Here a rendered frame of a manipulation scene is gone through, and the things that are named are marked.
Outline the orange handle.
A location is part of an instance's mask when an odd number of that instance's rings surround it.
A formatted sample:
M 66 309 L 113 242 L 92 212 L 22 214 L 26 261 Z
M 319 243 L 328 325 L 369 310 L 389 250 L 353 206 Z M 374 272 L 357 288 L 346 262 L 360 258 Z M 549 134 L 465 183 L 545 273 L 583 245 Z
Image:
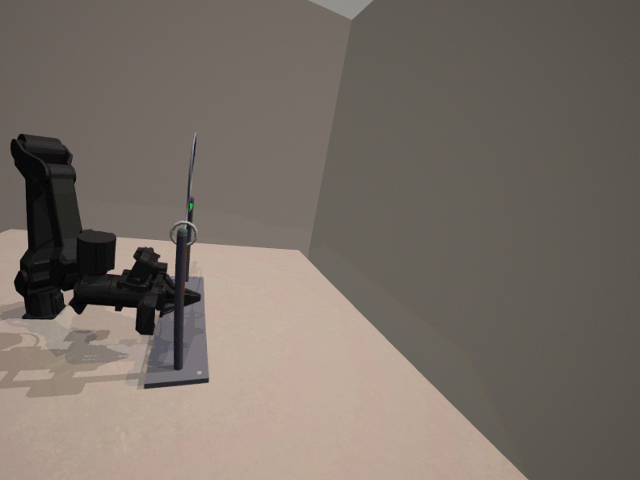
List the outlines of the orange handle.
M 171 237 L 171 241 L 172 241 L 175 245 L 177 245 L 177 241 L 175 240 L 175 238 L 174 238 L 174 236 L 173 236 L 173 231 L 175 230 L 175 228 L 176 228 L 178 225 L 189 225 L 189 226 L 194 230 L 194 232 L 195 232 L 195 233 L 194 233 L 194 238 L 192 239 L 192 241 L 191 241 L 191 242 L 187 243 L 187 247 L 188 247 L 188 246 L 191 246 L 191 245 L 196 241 L 196 239 L 198 238 L 198 230 L 197 230 L 197 228 L 196 228 L 192 223 L 190 223 L 190 222 L 188 222 L 188 221 L 179 221 L 179 222 L 177 222 L 177 223 L 173 224 L 173 225 L 172 225 L 172 227 L 171 227 L 171 231 L 170 231 L 170 237 Z

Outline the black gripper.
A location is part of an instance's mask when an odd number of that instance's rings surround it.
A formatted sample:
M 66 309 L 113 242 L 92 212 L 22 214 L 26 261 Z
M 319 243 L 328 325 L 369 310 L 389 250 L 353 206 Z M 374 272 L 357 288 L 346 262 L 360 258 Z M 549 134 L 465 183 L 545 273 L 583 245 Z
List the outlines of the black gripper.
M 125 279 L 127 275 L 114 275 L 108 295 L 109 306 L 115 306 L 115 311 L 121 312 L 122 308 L 137 308 L 136 328 L 140 335 L 154 335 L 155 311 L 160 311 L 160 318 L 164 314 L 175 310 L 175 282 L 167 274 L 167 263 L 158 262 L 155 270 L 142 285 L 146 285 L 146 293 L 125 288 L 119 278 Z M 200 294 L 192 290 L 184 289 L 184 306 L 192 305 L 200 301 Z

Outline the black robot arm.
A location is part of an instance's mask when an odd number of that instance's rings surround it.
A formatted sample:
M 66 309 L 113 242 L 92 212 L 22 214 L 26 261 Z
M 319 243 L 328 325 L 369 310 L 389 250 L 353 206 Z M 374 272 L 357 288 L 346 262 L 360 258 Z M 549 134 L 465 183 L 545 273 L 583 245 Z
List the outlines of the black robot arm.
M 60 139 L 20 134 L 11 141 L 15 167 L 25 178 L 28 249 L 19 261 L 16 291 L 24 297 L 22 319 L 53 320 L 64 308 L 62 291 L 74 290 L 69 306 L 79 315 L 87 304 L 109 306 L 115 269 L 116 235 L 82 229 L 74 183 L 73 155 Z M 161 255 L 138 247 L 125 288 L 146 293 L 142 285 Z

